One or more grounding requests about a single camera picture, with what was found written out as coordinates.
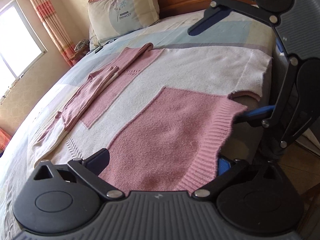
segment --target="striped curtain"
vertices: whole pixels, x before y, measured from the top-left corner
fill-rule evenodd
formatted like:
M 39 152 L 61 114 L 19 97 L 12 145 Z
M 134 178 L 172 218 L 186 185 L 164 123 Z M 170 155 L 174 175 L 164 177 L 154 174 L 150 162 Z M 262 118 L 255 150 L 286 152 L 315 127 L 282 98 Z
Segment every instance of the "striped curtain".
M 61 55 L 68 62 L 70 67 L 74 66 L 77 63 L 77 60 L 68 59 L 74 56 L 75 45 L 63 27 L 50 0 L 30 1 Z
M 11 136 L 0 128 L 0 152 L 4 151 L 10 140 Z

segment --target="black robotic claw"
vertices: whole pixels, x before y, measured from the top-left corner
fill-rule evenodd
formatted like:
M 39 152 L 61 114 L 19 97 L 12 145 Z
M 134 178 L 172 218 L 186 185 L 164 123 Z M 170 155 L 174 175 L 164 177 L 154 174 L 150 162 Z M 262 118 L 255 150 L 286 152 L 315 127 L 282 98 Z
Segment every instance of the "black robotic claw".
M 109 158 L 108 150 L 89 162 L 101 158 Z M 87 163 L 36 167 L 13 207 L 25 229 L 17 240 L 299 239 L 292 230 L 303 204 L 276 163 L 236 161 L 191 197 L 186 191 L 132 191 L 126 198 Z
M 278 142 L 273 147 L 280 152 L 320 116 L 320 85 L 317 82 L 320 79 L 320 0 L 250 1 L 256 6 L 238 0 L 212 0 L 203 19 L 191 26 L 188 33 L 198 35 L 232 11 L 274 30 L 289 64 L 276 105 L 245 112 L 235 123 L 248 122 L 254 127 L 262 125 Z M 299 99 L 292 106 L 288 99 L 294 86 Z

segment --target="pillow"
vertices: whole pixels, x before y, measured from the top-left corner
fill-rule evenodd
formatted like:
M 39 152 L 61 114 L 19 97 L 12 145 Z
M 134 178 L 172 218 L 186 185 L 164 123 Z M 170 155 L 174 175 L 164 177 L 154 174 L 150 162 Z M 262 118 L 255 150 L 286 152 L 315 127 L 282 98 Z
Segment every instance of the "pillow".
M 158 0 L 100 0 L 88 3 L 89 18 L 101 45 L 159 20 Z
M 90 25 L 90 29 L 89 29 L 89 41 L 90 41 L 90 44 L 89 44 L 90 51 L 99 47 L 97 35 L 94 33 L 92 25 Z

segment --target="window frame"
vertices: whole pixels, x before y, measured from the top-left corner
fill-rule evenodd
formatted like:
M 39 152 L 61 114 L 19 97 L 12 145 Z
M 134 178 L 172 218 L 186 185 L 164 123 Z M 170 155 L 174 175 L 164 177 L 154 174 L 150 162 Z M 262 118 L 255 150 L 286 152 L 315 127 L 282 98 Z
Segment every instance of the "window frame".
M 42 57 L 44 54 L 46 54 L 48 51 L 39 39 L 38 35 L 36 32 L 33 30 L 31 27 L 30 23 L 28 22 L 26 16 L 24 15 L 23 11 L 21 10 L 20 5 L 18 4 L 17 0 L 12 0 L 8 4 L 6 4 L 4 7 L 0 9 L 0 16 L 5 13 L 9 8 L 14 7 L 20 16 L 20 19 L 22 20 L 23 24 L 25 25 L 26 29 L 28 30 L 29 34 L 31 35 L 32 39 L 35 41 L 39 49 L 41 50 L 41 53 L 39 54 L 38 57 L 36 57 L 19 75 L 16 75 L 10 65 L 7 63 L 3 55 L 1 54 L 0 51 L 0 58 L 2 58 L 3 62 L 6 64 L 7 68 L 10 70 L 11 74 L 15 77 L 16 81 L 19 80 L 29 69 L 30 67 L 39 60 L 40 57 Z

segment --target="sweater ribbed hem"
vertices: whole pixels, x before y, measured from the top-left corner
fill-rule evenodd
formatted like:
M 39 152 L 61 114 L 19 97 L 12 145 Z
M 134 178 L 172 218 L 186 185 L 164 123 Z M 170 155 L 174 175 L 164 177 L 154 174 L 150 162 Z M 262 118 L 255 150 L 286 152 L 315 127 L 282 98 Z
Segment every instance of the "sweater ribbed hem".
M 227 96 L 220 100 L 219 106 L 212 113 L 210 123 L 204 129 L 196 157 L 174 190 L 187 190 L 192 193 L 216 177 L 217 153 L 231 135 L 234 117 L 247 108 L 239 107 L 238 103 L 231 101 Z

